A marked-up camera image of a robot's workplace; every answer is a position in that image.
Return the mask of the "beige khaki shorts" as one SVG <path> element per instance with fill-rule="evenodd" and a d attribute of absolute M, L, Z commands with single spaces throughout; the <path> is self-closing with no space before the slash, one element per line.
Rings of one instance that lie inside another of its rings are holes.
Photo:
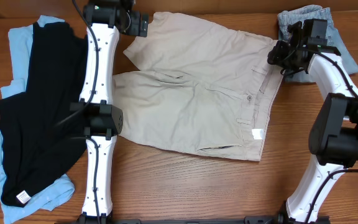
<path fill-rule="evenodd" d="M 157 12 L 114 76 L 122 137 L 199 156 L 259 161 L 282 82 L 276 40 L 180 13 Z"/>

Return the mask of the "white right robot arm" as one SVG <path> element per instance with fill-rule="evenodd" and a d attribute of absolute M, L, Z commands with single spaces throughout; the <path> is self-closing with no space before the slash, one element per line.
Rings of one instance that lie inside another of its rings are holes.
<path fill-rule="evenodd" d="M 295 48 L 278 41 L 268 62 L 304 68 L 324 98 L 308 138 L 311 158 L 301 182 L 275 216 L 246 217 L 245 223 L 329 223 L 319 209 L 337 180 L 355 172 L 358 161 L 358 88 L 342 65 L 335 47 Z"/>

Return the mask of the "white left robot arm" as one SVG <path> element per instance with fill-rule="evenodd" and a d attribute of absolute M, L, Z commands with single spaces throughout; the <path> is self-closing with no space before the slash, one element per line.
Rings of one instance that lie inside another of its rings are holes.
<path fill-rule="evenodd" d="M 120 35 L 146 37 L 149 17 L 133 10 L 134 0 L 90 1 L 80 16 L 86 24 L 88 54 L 78 102 L 70 109 L 85 120 L 88 171 L 86 195 L 77 223 L 111 223 L 112 156 L 124 116 L 114 106 L 114 57 Z"/>

